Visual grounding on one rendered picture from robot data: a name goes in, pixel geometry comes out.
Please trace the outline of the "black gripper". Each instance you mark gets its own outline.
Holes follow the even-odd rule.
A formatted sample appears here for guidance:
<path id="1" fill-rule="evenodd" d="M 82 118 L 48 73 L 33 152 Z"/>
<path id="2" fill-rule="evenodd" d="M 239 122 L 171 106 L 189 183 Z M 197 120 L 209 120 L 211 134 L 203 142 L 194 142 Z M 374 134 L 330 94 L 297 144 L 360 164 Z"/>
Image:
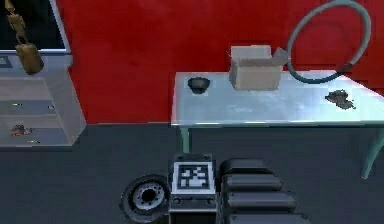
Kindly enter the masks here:
<path id="1" fill-rule="evenodd" d="M 169 199 L 167 178 L 151 174 L 135 179 L 125 188 L 119 207 L 127 223 L 167 223 Z"/>

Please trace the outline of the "black bowl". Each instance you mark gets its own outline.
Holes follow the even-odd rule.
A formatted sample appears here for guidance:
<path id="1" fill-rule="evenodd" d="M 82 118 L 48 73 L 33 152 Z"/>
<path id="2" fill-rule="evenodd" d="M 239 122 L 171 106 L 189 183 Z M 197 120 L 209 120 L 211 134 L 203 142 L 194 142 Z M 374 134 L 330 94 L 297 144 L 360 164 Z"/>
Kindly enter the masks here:
<path id="1" fill-rule="evenodd" d="M 194 94 L 203 94 L 210 86 L 210 80 L 203 77 L 193 77 L 188 80 L 188 87 Z"/>

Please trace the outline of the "small red grey object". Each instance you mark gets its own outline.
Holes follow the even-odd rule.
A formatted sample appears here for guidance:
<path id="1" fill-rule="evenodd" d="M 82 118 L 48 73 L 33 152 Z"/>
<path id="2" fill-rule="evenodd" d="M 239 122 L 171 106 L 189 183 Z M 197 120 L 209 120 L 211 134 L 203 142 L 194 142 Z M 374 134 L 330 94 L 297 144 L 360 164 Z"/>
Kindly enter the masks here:
<path id="1" fill-rule="evenodd" d="M 13 136 L 30 135 L 33 132 L 33 128 L 26 128 L 24 125 L 15 125 L 12 128 Z"/>

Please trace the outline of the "grey shelf unit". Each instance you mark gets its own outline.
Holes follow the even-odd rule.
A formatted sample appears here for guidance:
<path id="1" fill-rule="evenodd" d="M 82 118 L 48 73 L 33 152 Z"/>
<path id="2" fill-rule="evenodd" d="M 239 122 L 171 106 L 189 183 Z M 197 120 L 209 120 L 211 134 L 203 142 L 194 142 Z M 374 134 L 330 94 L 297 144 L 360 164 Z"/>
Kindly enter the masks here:
<path id="1" fill-rule="evenodd" d="M 44 68 L 25 73 L 15 55 L 0 55 L 0 147 L 70 146 L 86 121 L 69 74 L 72 57 L 45 54 Z M 12 128 L 33 128 L 13 136 Z"/>

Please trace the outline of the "pale green table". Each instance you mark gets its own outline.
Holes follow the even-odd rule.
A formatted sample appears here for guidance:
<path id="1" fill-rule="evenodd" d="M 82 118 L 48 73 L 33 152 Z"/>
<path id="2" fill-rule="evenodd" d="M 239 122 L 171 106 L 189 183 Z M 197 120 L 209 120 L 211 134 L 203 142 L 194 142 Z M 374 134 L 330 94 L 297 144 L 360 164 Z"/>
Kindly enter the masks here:
<path id="1" fill-rule="evenodd" d="M 193 77 L 210 80 L 203 94 L 194 94 L 188 87 Z M 329 92 L 341 89 L 355 109 L 344 110 L 325 99 Z M 379 134 L 363 160 L 364 179 L 377 155 L 384 152 L 384 96 L 346 76 L 310 85 L 284 73 L 275 91 L 236 91 L 226 72 L 178 72 L 171 124 L 180 128 L 185 152 L 191 148 L 191 128 L 376 125 Z"/>

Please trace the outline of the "beige cardboard box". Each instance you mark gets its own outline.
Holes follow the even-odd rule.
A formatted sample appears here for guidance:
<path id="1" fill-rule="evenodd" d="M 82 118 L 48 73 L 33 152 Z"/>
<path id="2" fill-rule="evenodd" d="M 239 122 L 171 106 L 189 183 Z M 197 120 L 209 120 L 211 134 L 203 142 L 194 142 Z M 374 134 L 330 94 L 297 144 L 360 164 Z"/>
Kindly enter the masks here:
<path id="1" fill-rule="evenodd" d="M 269 45 L 232 46 L 229 80 L 235 90 L 274 91 L 278 89 L 283 66 L 289 62 L 287 51 Z"/>

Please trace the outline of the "brown statuette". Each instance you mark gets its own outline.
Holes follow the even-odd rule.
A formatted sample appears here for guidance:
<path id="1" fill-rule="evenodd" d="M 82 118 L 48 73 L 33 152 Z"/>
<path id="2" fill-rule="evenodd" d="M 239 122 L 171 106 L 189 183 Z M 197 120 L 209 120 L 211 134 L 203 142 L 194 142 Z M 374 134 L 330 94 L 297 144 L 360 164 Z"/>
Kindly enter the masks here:
<path id="1" fill-rule="evenodd" d="M 16 13 L 16 9 L 10 0 L 4 0 L 4 8 L 7 11 L 7 20 L 15 31 L 18 44 L 15 46 L 16 54 L 28 75 L 35 75 L 44 68 L 38 48 L 30 42 L 26 35 L 26 26 L 23 17 Z"/>

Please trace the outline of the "dark window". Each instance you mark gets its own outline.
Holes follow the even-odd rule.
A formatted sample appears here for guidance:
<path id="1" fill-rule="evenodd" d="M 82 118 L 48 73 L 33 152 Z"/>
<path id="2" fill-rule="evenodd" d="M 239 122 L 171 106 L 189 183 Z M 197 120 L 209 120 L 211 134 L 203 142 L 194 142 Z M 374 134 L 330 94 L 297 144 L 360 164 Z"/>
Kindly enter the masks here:
<path id="1" fill-rule="evenodd" d="M 10 0 L 25 22 L 30 42 L 43 54 L 70 53 L 70 45 L 61 19 L 58 0 Z M 4 0 L 0 0 L 0 52 L 14 52 L 15 31 L 10 27 Z"/>

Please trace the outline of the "dark grey crumpled object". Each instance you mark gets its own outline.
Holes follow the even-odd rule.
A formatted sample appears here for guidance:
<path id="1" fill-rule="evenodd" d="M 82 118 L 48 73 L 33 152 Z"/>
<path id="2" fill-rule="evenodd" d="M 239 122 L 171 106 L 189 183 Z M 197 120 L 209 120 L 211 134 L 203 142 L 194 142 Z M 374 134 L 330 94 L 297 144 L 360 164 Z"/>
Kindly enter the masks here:
<path id="1" fill-rule="evenodd" d="M 353 102 L 348 100 L 348 93 L 343 89 L 329 92 L 325 99 L 341 109 L 355 109 Z"/>

